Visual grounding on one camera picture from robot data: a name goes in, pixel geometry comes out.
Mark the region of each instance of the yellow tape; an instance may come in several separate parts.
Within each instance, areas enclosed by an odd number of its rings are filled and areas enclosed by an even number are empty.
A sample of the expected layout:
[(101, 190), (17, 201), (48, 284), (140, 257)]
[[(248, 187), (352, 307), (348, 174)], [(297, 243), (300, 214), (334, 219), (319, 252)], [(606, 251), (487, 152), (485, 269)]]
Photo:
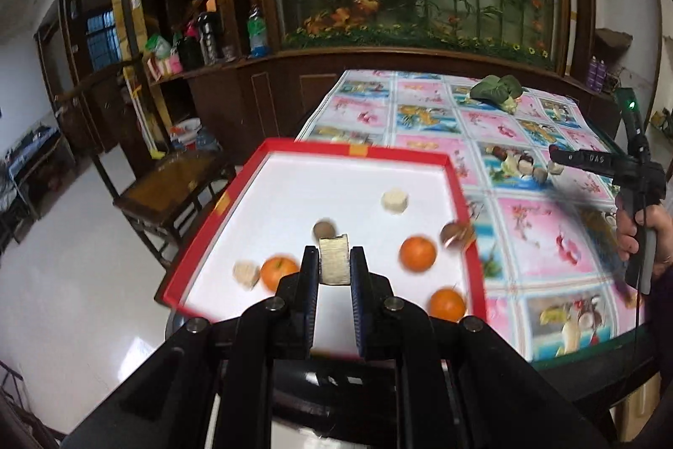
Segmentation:
[(215, 205), (215, 213), (217, 215), (222, 215), (224, 210), (229, 207), (229, 204), (231, 204), (231, 198), (229, 198), (229, 193), (225, 191)]
[(366, 157), (369, 147), (367, 145), (352, 144), (348, 154), (352, 157)]

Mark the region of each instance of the hand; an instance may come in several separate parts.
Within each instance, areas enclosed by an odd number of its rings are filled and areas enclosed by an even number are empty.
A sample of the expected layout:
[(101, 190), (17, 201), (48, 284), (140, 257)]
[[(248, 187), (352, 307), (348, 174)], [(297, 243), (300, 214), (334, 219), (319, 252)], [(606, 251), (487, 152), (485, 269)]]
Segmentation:
[[(638, 251), (638, 241), (634, 238), (636, 224), (623, 208), (621, 197), (617, 196), (617, 254), (622, 261), (628, 261), (631, 254)], [(640, 210), (635, 222), (643, 225), (644, 214)], [(652, 278), (657, 279), (673, 263), (673, 219), (662, 206), (647, 207), (647, 227), (657, 233), (657, 251), (654, 254)]]

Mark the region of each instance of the purple bottle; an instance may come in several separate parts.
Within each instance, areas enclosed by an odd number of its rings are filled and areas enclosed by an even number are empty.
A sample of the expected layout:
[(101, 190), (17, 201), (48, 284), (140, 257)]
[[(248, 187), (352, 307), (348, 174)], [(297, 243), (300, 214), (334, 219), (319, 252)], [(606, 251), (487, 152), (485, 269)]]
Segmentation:
[(596, 69), (596, 81), (594, 83), (594, 90), (600, 92), (603, 89), (603, 84), (605, 83), (605, 77), (608, 74), (608, 67), (605, 65), (603, 60), (600, 60), (598, 68)]
[(593, 90), (594, 86), (596, 85), (597, 72), (598, 72), (598, 62), (596, 61), (596, 57), (592, 56), (591, 61), (589, 62), (589, 71), (587, 72), (587, 81), (586, 81), (586, 87), (589, 88), (590, 90)]

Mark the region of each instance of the wooden chair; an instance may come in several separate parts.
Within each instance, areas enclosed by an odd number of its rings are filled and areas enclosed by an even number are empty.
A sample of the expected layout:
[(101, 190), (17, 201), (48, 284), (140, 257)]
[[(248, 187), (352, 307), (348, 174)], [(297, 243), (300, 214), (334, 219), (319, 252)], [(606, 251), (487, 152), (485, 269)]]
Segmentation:
[[(82, 81), (68, 94), (57, 97), (58, 101), (72, 101), (86, 90), (95, 87), (111, 72), (119, 72), (133, 65), (143, 92), (147, 107), (154, 115), (167, 144), (166, 156), (154, 163), (149, 171), (139, 176), (126, 190), (119, 193), (100, 161), (99, 154), (90, 152), (93, 164), (98, 170), (105, 187), (112, 196), (112, 203), (126, 217), (140, 240), (147, 246), (157, 261), (164, 267), (170, 266), (170, 260), (164, 258), (164, 251), (173, 244), (180, 248), (183, 242), (181, 230), (201, 210), (199, 194), (208, 189), (211, 199), (215, 192), (212, 183), (217, 180), (229, 181), (236, 176), (233, 164), (228, 163), (220, 151), (175, 151), (166, 127), (162, 123), (156, 104), (150, 94), (149, 84), (140, 62), (140, 58), (123, 61), (114, 67), (105, 68)], [(163, 240), (163, 244), (154, 245), (147, 234)]]

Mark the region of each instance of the cable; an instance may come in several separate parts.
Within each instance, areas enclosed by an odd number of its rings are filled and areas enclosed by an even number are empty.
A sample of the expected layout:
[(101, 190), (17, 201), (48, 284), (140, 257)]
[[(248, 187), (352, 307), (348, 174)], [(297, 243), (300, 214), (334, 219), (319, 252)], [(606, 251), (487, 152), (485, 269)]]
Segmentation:
[[(645, 201), (645, 197), (643, 195), (643, 227), (647, 227), (647, 202)], [(643, 278), (643, 269), (642, 267), (640, 268), (640, 271), (638, 272), (638, 280), (636, 282), (636, 298), (635, 298), (635, 328), (633, 329), (633, 351), (631, 353), (631, 359), (625, 359), (624, 364), (622, 366), (622, 377), (624, 377), (624, 380), (621, 382), (619, 389), (617, 391), (612, 392), (612, 396), (608, 398), (604, 398), (601, 400), (600, 406), (596, 406), (597, 410), (600, 410), (602, 407), (605, 406), (607, 403), (608, 405), (612, 404), (612, 401), (617, 397), (619, 394), (621, 394), (624, 389), (627, 386), (628, 382), (628, 377), (630, 374), (627, 374), (629, 370), (631, 370), (631, 373), (635, 371), (635, 366), (636, 366), (636, 357), (637, 357), (637, 347), (638, 347), (638, 325), (640, 323), (640, 283)]]

